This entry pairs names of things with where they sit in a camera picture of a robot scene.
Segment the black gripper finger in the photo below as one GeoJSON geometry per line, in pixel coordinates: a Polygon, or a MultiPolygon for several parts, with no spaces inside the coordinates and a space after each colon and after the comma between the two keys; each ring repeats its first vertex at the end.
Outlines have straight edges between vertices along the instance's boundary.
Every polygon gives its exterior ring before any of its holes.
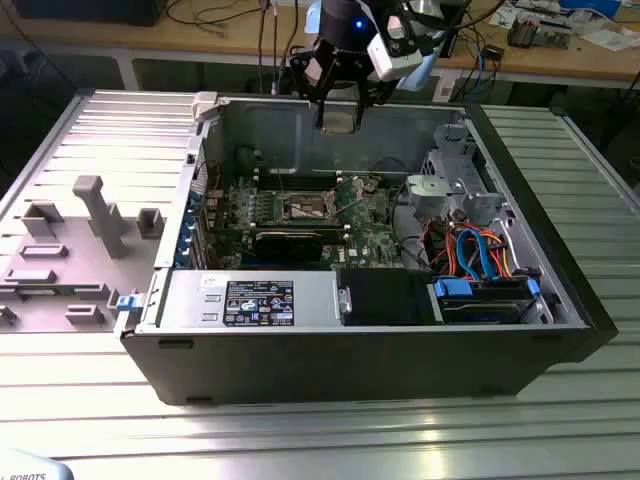
{"type": "Polygon", "coordinates": [[[289,65],[299,97],[317,106],[315,127],[322,128],[325,102],[340,71],[337,50],[327,41],[317,40],[311,50],[292,54],[289,65]]]}
{"type": "Polygon", "coordinates": [[[398,80],[370,80],[369,76],[375,69],[370,58],[364,53],[350,53],[348,64],[349,80],[355,83],[358,91],[354,130],[359,130],[365,110],[385,104],[396,89],[398,80]]]}

